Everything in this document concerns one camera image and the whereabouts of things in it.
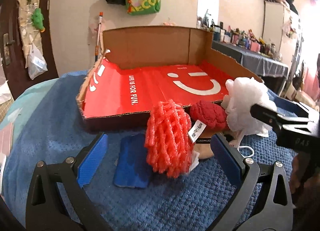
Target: table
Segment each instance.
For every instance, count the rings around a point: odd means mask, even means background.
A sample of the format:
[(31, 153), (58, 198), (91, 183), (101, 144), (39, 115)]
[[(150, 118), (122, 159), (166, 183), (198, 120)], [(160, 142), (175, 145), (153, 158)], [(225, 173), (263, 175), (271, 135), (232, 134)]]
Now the table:
[(281, 94), (288, 78), (289, 68), (286, 64), (232, 44), (212, 41), (211, 48), (234, 58), (243, 67), (260, 76), (269, 89)]

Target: dark blue tablecloth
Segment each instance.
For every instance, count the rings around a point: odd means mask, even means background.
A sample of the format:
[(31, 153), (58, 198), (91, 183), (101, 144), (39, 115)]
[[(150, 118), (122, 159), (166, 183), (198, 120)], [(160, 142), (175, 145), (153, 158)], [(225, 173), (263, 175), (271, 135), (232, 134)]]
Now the dark blue tablecloth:
[(288, 78), (289, 68), (286, 64), (232, 44), (212, 41), (211, 47), (234, 58), (239, 64), (258, 76), (284, 78), (284, 80)]

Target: red foam mesh net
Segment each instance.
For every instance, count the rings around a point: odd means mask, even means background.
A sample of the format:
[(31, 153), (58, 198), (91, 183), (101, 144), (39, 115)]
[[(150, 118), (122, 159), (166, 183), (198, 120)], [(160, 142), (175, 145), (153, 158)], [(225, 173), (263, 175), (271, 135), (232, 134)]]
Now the red foam mesh net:
[(181, 104), (173, 100), (159, 102), (150, 111), (147, 125), (147, 163), (153, 171), (166, 172), (168, 177), (173, 178), (189, 172), (193, 150), (188, 136), (191, 120)]

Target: blue gripper pad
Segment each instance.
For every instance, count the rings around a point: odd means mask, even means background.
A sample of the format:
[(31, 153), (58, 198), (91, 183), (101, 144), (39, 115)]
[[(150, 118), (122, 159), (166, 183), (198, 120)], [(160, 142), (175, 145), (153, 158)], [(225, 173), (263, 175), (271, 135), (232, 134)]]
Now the blue gripper pad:
[(229, 182), (241, 187), (242, 176), (245, 172), (243, 157), (234, 147), (231, 147), (222, 134), (215, 134), (210, 141), (211, 150), (218, 160)]
[(297, 102), (290, 101), (290, 100), (276, 96), (274, 103), (276, 104), (277, 108), (281, 108), (286, 111), (292, 112), (296, 114), (296, 116), (298, 117), (309, 116), (308, 110)]
[(77, 181), (82, 188), (89, 184), (108, 150), (108, 136), (102, 134), (78, 167)]

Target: white string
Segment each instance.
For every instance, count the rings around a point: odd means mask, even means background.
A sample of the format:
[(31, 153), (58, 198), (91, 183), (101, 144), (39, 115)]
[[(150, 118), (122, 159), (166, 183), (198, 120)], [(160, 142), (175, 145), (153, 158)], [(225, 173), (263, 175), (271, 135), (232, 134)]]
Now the white string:
[[(252, 152), (252, 154), (249, 155), (249, 156), (243, 156), (243, 155), (240, 153), (240, 151), (239, 151), (240, 148), (247, 148), (247, 149), (249, 149), (249, 150)], [(243, 158), (250, 158), (250, 157), (254, 156), (254, 150), (253, 150), (250, 146), (246, 146), (246, 145), (244, 145), (244, 146), (239, 146), (239, 147), (238, 147), (238, 152), (242, 155)]]

